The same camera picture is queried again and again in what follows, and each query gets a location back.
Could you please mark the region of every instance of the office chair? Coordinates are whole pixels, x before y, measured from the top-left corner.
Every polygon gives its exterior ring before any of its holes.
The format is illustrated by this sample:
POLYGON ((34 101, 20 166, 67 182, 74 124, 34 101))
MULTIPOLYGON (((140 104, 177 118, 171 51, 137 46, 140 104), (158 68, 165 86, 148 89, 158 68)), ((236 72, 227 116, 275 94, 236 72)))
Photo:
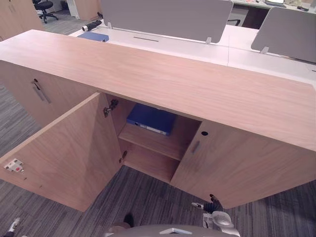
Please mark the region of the office chair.
POLYGON ((241 22, 239 19, 228 20, 227 22, 230 22, 230 21, 236 21, 235 26, 238 26, 241 22))
POLYGON ((54 16, 52 13, 46 12, 46 9, 49 9, 54 5, 53 2, 48 1, 48 0, 42 1, 42 2, 40 2, 41 0, 32 0, 32 1, 33 1, 35 9, 42 11, 42 15, 40 15, 39 17, 40 19, 43 18, 45 24, 47 24, 47 20, 46 20, 47 16, 54 17, 56 18, 56 20, 58 20, 58 18, 54 16))

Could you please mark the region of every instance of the gray carpet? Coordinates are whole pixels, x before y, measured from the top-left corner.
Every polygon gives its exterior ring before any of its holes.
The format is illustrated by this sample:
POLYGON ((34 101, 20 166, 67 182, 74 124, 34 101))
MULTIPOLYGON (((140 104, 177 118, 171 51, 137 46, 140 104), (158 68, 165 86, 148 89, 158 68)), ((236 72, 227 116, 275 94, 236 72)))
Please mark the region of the gray carpet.
MULTIPOLYGON (((0 156, 40 129, 0 85, 0 156)), ((227 210, 242 237, 315 237, 316 181, 227 210)), ((200 200, 123 166, 94 204, 81 213, 0 180, 0 236, 17 216, 17 237, 102 237, 131 212, 135 225, 202 225, 200 200)))
POLYGON ((57 11, 54 13, 58 17, 56 20, 53 17, 47 18, 47 24, 41 20, 44 28, 48 32, 69 35, 81 29, 81 27, 91 21, 78 20, 70 15, 68 10, 57 11))

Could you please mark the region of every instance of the desk divider panel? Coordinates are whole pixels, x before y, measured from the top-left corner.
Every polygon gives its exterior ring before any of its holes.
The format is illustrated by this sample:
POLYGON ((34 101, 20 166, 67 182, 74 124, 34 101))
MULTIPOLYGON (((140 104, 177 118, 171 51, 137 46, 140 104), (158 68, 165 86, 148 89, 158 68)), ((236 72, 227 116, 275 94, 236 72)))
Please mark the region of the desk divider panel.
POLYGON ((233 8, 228 0, 101 0, 113 28, 217 43, 233 8))
POLYGON ((251 48, 316 63, 316 14, 272 8, 251 48))

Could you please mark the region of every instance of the cabinet handle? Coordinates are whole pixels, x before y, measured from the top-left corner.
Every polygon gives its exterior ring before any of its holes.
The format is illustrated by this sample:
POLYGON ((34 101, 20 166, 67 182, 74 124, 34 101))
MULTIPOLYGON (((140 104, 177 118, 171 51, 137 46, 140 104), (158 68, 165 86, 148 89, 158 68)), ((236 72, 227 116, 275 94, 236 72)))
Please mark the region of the cabinet handle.
POLYGON ((42 93, 40 92, 40 90, 38 90, 36 88, 36 86, 33 86, 34 91, 36 92, 36 94, 39 96, 40 100, 44 101, 44 96, 42 95, 42 93))
POLYGON ((194 154, 199 149, 199 147, 200 147, 200 142, 197 141, 192 149, 192 154, 194 154))
POLYGON ((10 12, 13 13, 13 10, 12 10, 12 8, 11 8, 12 6, 9 5, 8 7, 9 7, 9 9, 10 9, 10 12))
POLYGON ((32 81, 33 89, 35 90, 36 94, 40 97, 41 100, 46 100, 47 103, 51 103, 49 97, 44 93, 44 90, 41 88, 39 81, 34 79, 32 81))

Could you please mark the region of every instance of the blue binder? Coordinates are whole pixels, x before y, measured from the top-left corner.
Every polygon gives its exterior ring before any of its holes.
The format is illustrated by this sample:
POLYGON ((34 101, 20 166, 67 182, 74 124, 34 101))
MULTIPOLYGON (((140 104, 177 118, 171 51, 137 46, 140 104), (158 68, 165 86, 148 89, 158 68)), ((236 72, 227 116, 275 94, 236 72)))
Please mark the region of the blue binder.
POLYGON ((98 34, 98 33, 93 33, 93 32, 85 32, 82 35, 79 35, 77 37, 88 39, 88 40, 100 41, 100 42, 106 42, 109 40, 109 36, 103 35, 103 34, 98 34))
POLYGON ((167 111, 142 104, 136 104, 126 121, 147 130, 169 136, 175 118, 175 114, 167 111))

